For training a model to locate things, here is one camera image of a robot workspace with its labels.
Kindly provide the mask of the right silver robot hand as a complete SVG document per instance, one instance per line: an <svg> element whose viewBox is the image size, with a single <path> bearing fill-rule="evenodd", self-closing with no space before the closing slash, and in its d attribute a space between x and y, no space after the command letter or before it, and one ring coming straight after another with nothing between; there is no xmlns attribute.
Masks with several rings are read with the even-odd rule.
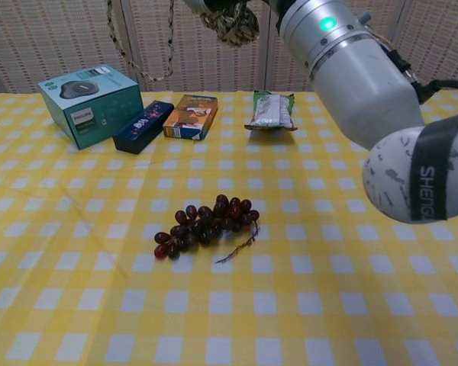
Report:
<svg viewBox="0 0 458 366"><path fill-rule="evenodd" d="M227 0L227 1L210 1L210 0L185 0L184 3L195 13L212 14L216 12L227 12L229 9L234 9L234 17L243 16L247 11L247 1ZM272 11L282 17L289 9L294 6L295 1L264 1Z"/></svg>

